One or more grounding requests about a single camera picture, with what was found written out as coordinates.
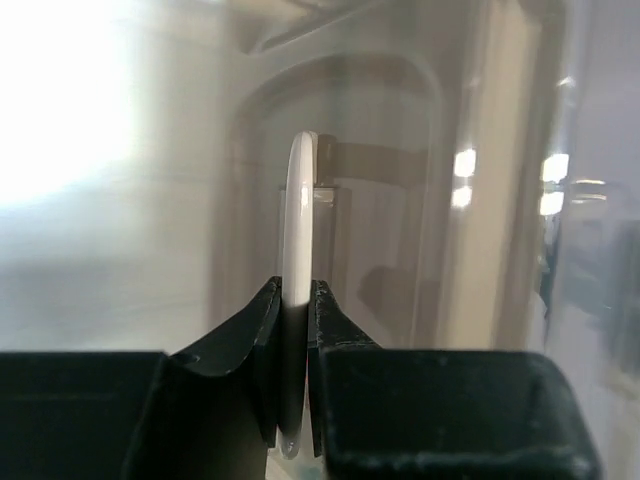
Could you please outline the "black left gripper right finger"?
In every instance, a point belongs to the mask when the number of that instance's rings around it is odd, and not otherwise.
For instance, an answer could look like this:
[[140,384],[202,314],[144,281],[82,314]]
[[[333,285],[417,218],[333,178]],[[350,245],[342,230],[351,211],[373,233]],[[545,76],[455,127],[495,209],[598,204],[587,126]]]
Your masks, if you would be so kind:
[[599,479],[574,392],[526,351],[385,349],[311,287],[314,452],[329,479]]

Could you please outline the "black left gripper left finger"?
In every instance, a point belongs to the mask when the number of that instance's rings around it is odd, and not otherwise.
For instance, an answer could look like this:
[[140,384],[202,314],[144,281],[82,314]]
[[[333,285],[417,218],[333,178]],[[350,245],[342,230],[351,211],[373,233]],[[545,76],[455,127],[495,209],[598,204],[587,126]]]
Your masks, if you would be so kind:
[[280,286],[175,354],[5,352],[5,479],[262,479],[275,443]]

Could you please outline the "beige plastic toolbox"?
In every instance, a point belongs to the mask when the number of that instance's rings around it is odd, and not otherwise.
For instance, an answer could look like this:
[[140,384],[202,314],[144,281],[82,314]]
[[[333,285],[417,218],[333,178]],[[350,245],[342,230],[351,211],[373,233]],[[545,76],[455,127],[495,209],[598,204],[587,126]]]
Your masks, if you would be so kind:
[[175,352],[314,266],[391,348],[551,357],[639,475],[635,1],[5,1],[1,347]]

